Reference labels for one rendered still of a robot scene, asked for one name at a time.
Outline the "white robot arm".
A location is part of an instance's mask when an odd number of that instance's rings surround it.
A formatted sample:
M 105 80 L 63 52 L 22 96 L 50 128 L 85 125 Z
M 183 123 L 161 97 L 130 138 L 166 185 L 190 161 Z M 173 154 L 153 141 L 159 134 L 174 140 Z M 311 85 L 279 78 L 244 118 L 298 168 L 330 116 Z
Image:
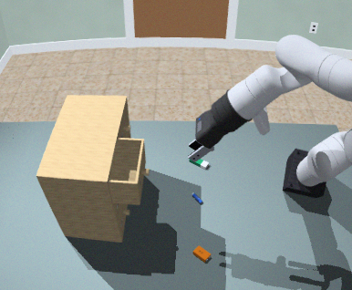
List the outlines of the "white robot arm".
M 264 65 L 245 80 L 261 104 L 267 106 L 282 94 L 312 81 L 330 94 L 352 102 L 352 60 L 297 35 L 280 39 L 275 55 L 282 68 Z M 298 164 L 296 175 L 305 186 L 314 186 L 335 178 L 352 165 L 349 161 L 352 163 L 352 129 L 317 144 Z

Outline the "light wooden chest of drawers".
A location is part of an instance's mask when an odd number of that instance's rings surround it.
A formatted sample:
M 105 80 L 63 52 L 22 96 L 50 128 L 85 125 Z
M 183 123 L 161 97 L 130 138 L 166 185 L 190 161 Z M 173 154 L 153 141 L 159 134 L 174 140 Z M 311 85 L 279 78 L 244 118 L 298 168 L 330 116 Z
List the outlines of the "light wooden chest of drawers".
M 122 243 L 109 173 L 127 96 L 67 96 L 36 177 L 65 236 Z

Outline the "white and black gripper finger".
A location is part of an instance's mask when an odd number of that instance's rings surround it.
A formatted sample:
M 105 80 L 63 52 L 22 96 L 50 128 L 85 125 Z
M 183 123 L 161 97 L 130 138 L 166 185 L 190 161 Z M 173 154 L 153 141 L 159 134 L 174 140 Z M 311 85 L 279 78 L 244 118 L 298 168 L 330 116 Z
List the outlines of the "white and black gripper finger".
M 191 147 L 194 150 L 197 150 L 201 147 L 201 144 L 197 142 L 197 140 L 193 140 L 191 143 L 189 143 L 189 147 Z
M 188 156 L 188 159 L 190 159 L 191 161 L 198 161 L 200 158 L 202 158 L 203 156 L 205 156 L 207 153 L 209 153 L 210 151 L 214 151 L 214 146 L 210 149 L 204 147 L 203 145 L 197 149 L 196 151 L 194 151 L 193 153 L 191 153 Z

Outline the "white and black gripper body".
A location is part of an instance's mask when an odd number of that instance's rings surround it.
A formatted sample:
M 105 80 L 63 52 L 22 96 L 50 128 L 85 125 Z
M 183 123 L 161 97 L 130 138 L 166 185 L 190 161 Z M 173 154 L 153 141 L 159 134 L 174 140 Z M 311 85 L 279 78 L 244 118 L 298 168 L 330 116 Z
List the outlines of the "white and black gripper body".
M 243 80 L 228 89 L 210 110 L 196 119 L 195 139 L 210 149 L 224 135 L 236 131 L 252 119 L 262 135 L 270 131 L 266 106 L 254 98 Z

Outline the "orange rectangular block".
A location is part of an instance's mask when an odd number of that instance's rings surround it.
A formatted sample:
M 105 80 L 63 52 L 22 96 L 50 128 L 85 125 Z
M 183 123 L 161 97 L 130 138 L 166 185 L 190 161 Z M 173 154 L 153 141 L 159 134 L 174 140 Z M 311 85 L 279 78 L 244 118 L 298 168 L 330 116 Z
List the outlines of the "orange rectangular block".
M 211 254 L 208 253 L 207 251 L 205 251 L 203 248 L 201 248 L 200 246 L 198 246 L 194 251 L 193 254 L 195 256 L 197 256 L 199 259 L 201 259 L 202 261 L 206 262 L 210 257 Z

